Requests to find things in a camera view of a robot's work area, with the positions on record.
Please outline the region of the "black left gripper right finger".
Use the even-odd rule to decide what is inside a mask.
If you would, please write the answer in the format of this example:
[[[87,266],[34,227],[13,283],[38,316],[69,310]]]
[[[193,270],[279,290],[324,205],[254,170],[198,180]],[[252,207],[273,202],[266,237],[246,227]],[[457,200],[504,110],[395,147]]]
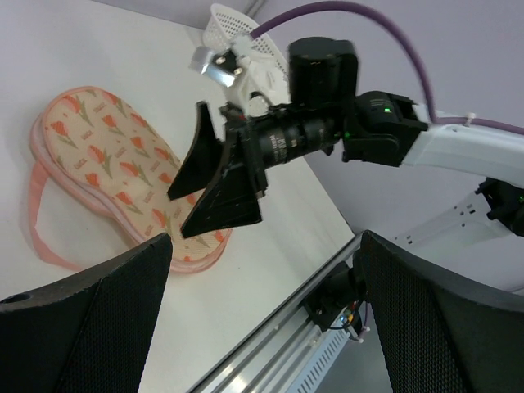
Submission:
[[[364,274],[395,392],[521,392],[523,298],[363,233]]]

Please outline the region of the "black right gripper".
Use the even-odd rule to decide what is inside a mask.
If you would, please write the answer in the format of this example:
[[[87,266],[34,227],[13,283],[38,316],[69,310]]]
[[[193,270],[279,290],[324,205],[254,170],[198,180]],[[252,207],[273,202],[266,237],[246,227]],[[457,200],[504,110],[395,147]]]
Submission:
[[[180,229],[184,238],[261,222],[258,198],[269,168],[315,151],[331,155],[338,142],[344,162],[398,167],[429,129],[411,99],[357,93],[359,58],[348,40],[301,38],[288,47],[288,65],[287,104],[259,116],[232,104],[222,108],[231,145],[228,163],[218,170],[223,143],[207,103],[196,104],[192,145],[167,192],[174,201],[205,188]]]

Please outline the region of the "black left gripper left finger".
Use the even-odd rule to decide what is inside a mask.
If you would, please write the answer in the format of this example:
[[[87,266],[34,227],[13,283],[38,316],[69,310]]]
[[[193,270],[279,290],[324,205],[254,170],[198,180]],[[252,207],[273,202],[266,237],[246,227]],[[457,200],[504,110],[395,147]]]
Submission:
[[[172,256],[162,233],[1,302],[3,392],[138,391]]]

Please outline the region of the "floral mesh laundry bag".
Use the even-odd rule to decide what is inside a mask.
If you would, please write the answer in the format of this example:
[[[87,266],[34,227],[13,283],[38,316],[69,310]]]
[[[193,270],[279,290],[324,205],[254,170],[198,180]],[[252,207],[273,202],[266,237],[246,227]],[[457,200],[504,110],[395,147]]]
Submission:
[[[120,97],[93,86],[61,93],[35,120],[29,145],[36,160],[29,185],[29,229],[41,260],[79,269],[54,253],[36,228],[49,179],[91,211],[113,219],[137,244],[168,233],[173,243],[170,268],[176,273],[205,271],[223,254],[228,229],[182,237],[183,221],[200,195],[168,198],[181,162]]]

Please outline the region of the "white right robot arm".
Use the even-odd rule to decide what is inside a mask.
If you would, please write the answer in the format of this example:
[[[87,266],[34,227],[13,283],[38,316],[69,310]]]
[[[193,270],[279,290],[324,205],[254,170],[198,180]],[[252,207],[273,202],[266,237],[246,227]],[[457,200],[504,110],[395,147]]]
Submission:
[[[353,44],[302,38],[290,44],[288,103],[249,115],[239,104],[220,108],[217,138],[205,102],[196,106],[192,145],[167,192],[171,200],[199,199],[184,220],[185,238],[257,224],[268,169],[315,151],[378,165],[426,165],[480,175],[477,190],[451,210],[399,235],[410,250],[436,243],[454,225],[477,222],[486,238],[523,233],[523,138],[472,120],[422,122],[407,97],[356,92],[359,60]]]

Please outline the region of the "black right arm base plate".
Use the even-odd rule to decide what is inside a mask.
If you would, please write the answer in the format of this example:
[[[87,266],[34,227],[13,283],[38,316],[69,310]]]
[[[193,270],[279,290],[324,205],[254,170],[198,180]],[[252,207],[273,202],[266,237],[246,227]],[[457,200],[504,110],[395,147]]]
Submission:
[[[355,256],[352,267],[345,261],[338,263],[301,304],[312,322],[326,332],[339,330],[333,324],[344,309],[356,310],[367,300],[364,270],[359,257]]]

